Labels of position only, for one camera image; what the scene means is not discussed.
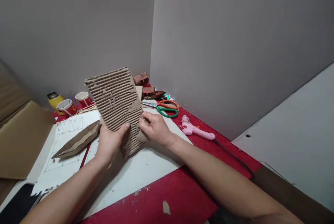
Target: paint chip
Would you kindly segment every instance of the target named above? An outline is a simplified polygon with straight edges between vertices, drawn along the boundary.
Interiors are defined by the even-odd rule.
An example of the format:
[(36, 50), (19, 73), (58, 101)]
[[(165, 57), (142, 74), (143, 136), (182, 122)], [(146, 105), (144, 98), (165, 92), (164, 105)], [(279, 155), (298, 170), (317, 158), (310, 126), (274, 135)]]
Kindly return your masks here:
[(162, 209), (163, 209), (163, 211), (164, 211), (164, 214), (172, 215), (172, 214), (170, 213), (169, 205), (168, 205), (167, 201), (163, 201), (163, 202), (162, 202)]

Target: scissor blade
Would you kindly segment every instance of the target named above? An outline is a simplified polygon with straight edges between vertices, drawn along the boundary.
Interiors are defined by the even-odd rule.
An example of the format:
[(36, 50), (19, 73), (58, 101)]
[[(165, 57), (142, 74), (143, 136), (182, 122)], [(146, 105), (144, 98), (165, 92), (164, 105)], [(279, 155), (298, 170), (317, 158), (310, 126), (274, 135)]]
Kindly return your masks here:
[(145, 106), (149, 106), (149, 107), (157, 107), (158, 103), (151, 103), (151, 102), (141, 102), (143, 105)]

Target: hand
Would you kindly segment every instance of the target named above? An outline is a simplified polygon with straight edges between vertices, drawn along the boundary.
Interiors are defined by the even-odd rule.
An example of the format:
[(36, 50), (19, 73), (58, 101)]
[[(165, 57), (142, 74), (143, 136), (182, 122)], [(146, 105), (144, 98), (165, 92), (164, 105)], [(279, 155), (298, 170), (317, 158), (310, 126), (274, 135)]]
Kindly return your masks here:
[(151, 141), (157, 142), (165, 147), (171, 145), (175, 140), (175, 134), (169, 130), (160, 114), (143, 112), (139, 119), (139, 128)]
[(95, 158), (103, 164), (110, 166), (114, 161), (118, 148), (121, 145), (124, 134), (130, 127), (129, 123), (124, 124), (116, 132), (110, 131), (105, 125), (100, 130), (100, 140)]

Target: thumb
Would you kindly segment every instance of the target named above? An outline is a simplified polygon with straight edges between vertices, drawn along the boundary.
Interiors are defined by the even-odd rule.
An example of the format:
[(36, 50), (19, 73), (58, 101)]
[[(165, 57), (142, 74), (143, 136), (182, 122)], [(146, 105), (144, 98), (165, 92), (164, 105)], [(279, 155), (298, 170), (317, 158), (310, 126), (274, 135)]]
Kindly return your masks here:
[(129, 128), (130, 128), (130, 123), (126, 123), (123, 126), (121, 126), (120, 129), (116, 131), (116, 133), (118, 133), (123, 138), (124, 134)]
[(145, 122), (145, 120), (143, 118), (139, 119), (139, 128), (140, 130), (142, 130), (145, 134), (148, 133), (148, 131), (150, 130), (150, 127), (147, 125), (147, 123)]

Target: green scissor handle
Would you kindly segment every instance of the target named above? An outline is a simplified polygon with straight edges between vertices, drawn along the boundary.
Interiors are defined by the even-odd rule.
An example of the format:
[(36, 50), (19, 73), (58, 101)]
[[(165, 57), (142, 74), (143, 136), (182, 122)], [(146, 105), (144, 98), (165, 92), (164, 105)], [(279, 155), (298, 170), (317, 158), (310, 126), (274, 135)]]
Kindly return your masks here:
[[(156, 108), (157, 108), (158, 112), (166, 118), (175, 118), (178, 115), (178, 111), (175, 110), (175, 109), (162, 108), (162, 107), (156, 107)], [(162, 111), (173, 111), (173, 112), (175, 112), (175, 114), (174, 115), (167, 115), (167, 114), (164, 114)]]

